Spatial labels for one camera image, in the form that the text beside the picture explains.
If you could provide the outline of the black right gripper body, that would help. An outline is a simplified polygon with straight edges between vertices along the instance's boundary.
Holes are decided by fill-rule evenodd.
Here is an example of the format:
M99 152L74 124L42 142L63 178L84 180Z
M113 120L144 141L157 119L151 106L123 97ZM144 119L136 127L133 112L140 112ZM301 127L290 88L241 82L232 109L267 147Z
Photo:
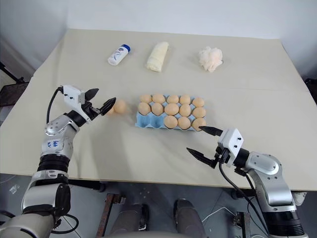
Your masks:
M230 150L228 148L217 146L214 158L218 163L227 164L230 159Z

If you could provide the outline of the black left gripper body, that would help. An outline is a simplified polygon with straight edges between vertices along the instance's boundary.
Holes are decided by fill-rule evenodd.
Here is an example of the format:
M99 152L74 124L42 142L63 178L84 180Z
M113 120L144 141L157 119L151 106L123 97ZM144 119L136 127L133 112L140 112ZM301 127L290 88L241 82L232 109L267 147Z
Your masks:
M92 103L89 101L86 101L84 104L82 104L81 109L85 114L83 118L86 120L86 122L93 121L100 114L100 110L94 108Z

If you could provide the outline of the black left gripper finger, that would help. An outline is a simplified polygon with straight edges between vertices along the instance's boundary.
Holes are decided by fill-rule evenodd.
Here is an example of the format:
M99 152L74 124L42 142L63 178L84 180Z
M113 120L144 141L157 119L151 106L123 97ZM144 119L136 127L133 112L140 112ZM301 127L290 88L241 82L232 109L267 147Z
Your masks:
M94 108L91 107L91 111L95 112L98 115L102 115L104 116L105 114L107 114L114 106L116 102L116 97L113 97L111 99L108 99L101 108Z
M96 96L98 91L99 91L99 88L93 88L93 89L89 89L88 91L86 91L85 92L85 100L86 101L92 100Z

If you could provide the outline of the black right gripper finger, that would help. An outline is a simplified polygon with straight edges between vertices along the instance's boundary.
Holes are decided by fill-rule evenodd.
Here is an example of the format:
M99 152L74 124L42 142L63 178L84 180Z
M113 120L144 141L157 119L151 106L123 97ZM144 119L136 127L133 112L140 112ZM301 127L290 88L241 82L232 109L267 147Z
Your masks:
M211 126L199 126L199 129L212 136L221 136L223 133L223 130Z
M201 153L201 152L199 152L197 150L194 150L194 149L191 149L191 148L188 148L188 147L186 149L191 155L193 155L200 162L210 166L211 168L215 168L216 167L216 161L215 160L212 160L212 159L209 159L209 158L205 157L203 153Z

